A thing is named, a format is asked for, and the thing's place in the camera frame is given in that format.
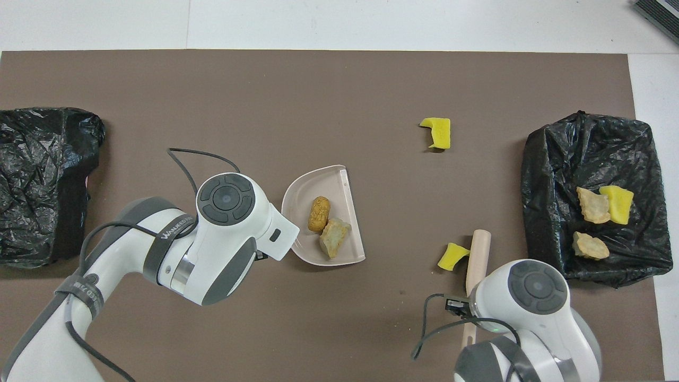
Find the beige hand brush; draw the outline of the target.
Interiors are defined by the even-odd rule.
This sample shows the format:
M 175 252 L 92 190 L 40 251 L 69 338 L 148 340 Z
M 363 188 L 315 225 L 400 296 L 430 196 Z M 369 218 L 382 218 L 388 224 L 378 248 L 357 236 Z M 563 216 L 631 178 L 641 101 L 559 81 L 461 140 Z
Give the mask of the beige hand brush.
M 490 244 L 490 232 L 483 229 L 477 229 L 473 232 L 465 282 L 468 297 L 471 296 L 473 288 L 486 276 Z M 463 327 L 462 348 L 473 345 L 476 341 L 476 335 L 477 326 L 470 323 L 465 324 Z

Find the dark device corner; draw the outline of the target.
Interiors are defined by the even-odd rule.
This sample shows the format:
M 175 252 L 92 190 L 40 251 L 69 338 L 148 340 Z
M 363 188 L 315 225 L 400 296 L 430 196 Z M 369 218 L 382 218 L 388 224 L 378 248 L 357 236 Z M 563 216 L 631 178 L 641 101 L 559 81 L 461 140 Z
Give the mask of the dark device corner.
M 679 45 L 679 0 L 633 0 L 632 6 Z

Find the brown table mat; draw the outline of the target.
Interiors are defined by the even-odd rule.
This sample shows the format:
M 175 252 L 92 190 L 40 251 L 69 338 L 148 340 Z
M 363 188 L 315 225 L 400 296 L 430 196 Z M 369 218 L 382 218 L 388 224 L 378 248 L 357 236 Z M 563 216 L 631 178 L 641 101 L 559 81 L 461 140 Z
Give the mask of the brown table mat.
M 134 199 L 194 213 L 168 147 L 235 162 L 281 205 L 289 184 L 347 167 L 366 259 L 257 261 L 228 299 L 199 307 L 128 275 L 86 339 L 139 382 L 448 382 L 461 328 L 417 360 L 424 299 L 463 293 L 448 242 L 492 234 L 489 269 L 527 254 L 520 194 L 528 135 L 579 110 L 635 118 L 622 54 L 426 51 L 15 51 L 0 109 L 77 107 L 105 122 L 87 229 Z M 424 118 L 451 120 L 430 149 Z

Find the pale yellow sponge chunk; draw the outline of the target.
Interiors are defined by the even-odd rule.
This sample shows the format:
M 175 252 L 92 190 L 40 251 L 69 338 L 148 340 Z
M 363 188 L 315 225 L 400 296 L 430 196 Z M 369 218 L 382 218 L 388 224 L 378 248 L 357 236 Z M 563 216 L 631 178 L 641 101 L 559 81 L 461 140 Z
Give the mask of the pale yellow sponge chunk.
M 329 258 L 337 256 L 339 248 L 349 234 L 352 226 L 339 218 L 331 218 L 325 225 L 319 239 L 320 249 Z

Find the yellow notched sponge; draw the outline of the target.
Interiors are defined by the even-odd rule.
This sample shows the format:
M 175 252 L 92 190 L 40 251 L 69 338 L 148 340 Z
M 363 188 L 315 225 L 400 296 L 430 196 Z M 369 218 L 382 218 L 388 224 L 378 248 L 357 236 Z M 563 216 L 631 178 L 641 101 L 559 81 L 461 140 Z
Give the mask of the yellow notched sponge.
M 451 120 L 449 118 L 424 118 L 418 125 L 431 131 L 430 149 L 448 150 L 451 148 Z

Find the black trash bag bin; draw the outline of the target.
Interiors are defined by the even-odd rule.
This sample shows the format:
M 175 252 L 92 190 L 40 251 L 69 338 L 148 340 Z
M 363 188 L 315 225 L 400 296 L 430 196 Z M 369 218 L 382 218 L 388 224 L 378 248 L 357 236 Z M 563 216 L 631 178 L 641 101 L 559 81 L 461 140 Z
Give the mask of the black trash bag bin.
M 75 107 L 0 110 L 0 265 L 77 256 L 105 124 Z
M 616 185 L 633 191 L 627 225 L 584 220 L 576 188 Z M 568 280 L 625 287 L 672 270 L 664 182 L 650 126 L 637 119 L 578 111 L 526 140 L 521 165 L 528 254 Z M 601 239 L 610 256 L 575 256 L 573 234 Z

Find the toy croissant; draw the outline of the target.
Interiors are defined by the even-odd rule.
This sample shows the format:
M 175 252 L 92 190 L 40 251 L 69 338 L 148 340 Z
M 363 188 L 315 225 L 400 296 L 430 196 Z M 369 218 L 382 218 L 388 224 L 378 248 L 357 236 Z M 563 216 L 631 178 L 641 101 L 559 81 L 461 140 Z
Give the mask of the toy croissant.
M 576 188 L 580 210 L 584 220 L 591 223 L 606 223 L 611 220 L 610 203 L 605 194 L 596 194 L 586 188 Z
M 575 232 L 573 234 L 572 247 L 575 256 L 580 258 L 601 261 L 601 259 L 606 259 L 610 256 L 610 250 L 601 239 L 583 232 Z

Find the beige plastic dustpan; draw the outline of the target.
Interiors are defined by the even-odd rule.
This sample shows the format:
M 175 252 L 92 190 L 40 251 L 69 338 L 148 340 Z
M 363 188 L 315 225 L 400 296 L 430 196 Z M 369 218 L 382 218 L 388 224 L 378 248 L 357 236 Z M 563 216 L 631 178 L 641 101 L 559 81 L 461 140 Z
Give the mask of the beige plastic dustpan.
M 340 219 L 350 225 L 335 258 L 330 258 L 321 249 L 320 233 L 308 229 L 312 203 L 319 196 L 329 199 L 330 218 Z M 281 212 L 299 227 L 299 234 L 291 249 L 306 263 L 316 266 L 344 266 L 366 259 L 349 175 L 344 165 L 323 167 L 298 177 L 282 198 Z

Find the orange fried croquette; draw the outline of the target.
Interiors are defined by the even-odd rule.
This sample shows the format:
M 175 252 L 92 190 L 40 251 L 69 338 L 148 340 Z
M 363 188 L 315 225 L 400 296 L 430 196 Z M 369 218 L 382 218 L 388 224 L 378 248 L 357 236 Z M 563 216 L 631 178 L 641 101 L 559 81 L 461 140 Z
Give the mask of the orange fried croquette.
M 324 196 L 318 196 L 312 201 L 308 215 L 307 227 L 311 232 L 322 232 L 329 222 L 329 213 L 332 204 Z

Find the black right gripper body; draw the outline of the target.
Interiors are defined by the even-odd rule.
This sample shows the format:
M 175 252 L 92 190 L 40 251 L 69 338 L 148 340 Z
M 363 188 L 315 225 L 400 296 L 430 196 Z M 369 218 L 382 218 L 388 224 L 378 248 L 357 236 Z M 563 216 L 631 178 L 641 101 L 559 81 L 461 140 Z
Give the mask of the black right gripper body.
M 470 299 L 464 297 L 446 297 L 445 310 L 452 315 L 466 319 L 472 317 Z

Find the green yellow scouring sponge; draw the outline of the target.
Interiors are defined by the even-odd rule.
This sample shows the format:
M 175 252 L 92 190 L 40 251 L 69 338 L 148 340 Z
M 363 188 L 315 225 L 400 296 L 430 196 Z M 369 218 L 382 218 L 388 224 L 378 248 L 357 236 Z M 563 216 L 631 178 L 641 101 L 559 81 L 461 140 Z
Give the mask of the green yellow scouring sponge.
M 602 186 L 599 193 L 608 198 L 611 221 L 627 225 L 630 220 L 631 205 L 634 198 L 633 191 L 616 185 Z

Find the yellow sponge wedge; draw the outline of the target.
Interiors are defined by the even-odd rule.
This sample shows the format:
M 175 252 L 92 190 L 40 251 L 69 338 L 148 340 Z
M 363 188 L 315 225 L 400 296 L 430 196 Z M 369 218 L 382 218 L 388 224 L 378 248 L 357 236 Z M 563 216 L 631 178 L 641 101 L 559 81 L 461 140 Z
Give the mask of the yellow sponge wedge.
M 466 249 L 465 247 L 455 244 L 454 242 L 449 242 L 443 255 L 439 259 L 437 266 L 445 271 L 453 271 L 456 264 L 458 264 L 461 259 L 469 256 L 470 253 L 470 249 Z

